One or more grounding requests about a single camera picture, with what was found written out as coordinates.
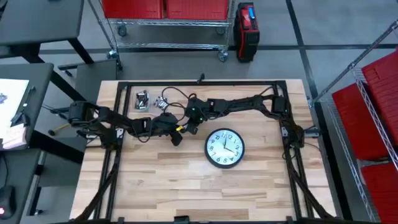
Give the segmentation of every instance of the clock face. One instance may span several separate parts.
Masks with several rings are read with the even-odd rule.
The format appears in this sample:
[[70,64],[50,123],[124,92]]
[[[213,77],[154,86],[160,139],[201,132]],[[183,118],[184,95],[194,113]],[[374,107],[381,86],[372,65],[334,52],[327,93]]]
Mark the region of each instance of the clock face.
[[217,129],[207,137],[205,154],[214,166],[223,169],[232,168],[243,158],[242,137],[231,129]]

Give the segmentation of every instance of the computer mouse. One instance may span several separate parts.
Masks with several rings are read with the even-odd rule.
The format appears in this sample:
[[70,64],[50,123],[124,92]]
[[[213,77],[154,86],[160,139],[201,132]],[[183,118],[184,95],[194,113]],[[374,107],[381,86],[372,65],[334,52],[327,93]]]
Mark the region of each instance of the computer mouse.
[[15,188],[4,186],[0,188],[0,220],[7,220],[16,210]]

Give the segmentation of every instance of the table leg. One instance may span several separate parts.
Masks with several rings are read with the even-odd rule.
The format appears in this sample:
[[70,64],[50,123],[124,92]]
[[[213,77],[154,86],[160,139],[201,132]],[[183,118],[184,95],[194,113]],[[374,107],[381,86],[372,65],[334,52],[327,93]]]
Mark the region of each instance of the table leg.
[[[22,54],[22,57],[29,63],[45,63],[38,55]],[[52,72],[50,81],[74,101],[86,101],[85,98],[69,85],[57,72]]]
[[80,55],[81,59],[83,59],[83,61],[86,64],[94,63],[93,59],[88,54],[87,50],[82,46],[82,44],[77,38],[70,39],[68,41],[69,44],[72,45],[72,47],[76,50],[76,52]]
[[84,153],[62,142],[46,136],[38,131],[33,131],[30,138],[31,148],[38,148],[77,164],[83,162]]

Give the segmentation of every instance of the paper sheet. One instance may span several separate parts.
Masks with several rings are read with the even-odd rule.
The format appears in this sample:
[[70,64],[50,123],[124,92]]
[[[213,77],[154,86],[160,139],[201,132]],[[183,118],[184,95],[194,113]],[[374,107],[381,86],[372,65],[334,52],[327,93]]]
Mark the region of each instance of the paper sheet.
[[19,104],[26,91],[29,80],[11,80],[0,78],[0,138],[2,139],[11,125]]

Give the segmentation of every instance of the robotic arm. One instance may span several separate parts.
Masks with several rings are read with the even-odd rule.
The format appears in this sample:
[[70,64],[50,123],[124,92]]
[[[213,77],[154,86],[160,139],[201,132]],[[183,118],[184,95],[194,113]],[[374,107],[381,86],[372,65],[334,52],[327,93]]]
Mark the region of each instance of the robotic arm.
[[[271,100],[272,108],[269,111],[264,101]],[[293,147],[301,148],[304,144],[304,131],[296,125],[291,112],[289,101],[277,95],[255,95],[238,100],[207,99],[202,101],[197,97],[191,97],[185,110],[188,117],[187,124],[179,126],[178,119],[171,113],[162,113],[151,118],[129,119],[104,106],[97,106],[89,102],[77,101],[71,104],[68,122],[76,128],[81,128],[79,133],[95,134],[101,139],[103,147],[116,147],[117,133],[115,128],[125,129],[136,138],[170,135],[174,146],[182,141],[181,133],[196,134],[199,124],[204,121],[227,116],[230,113],[246,110],[258,110],[264,116],[280,121],[282,135],[285,143]],[[109,123],[115,128],[107,128],[102,123]]]

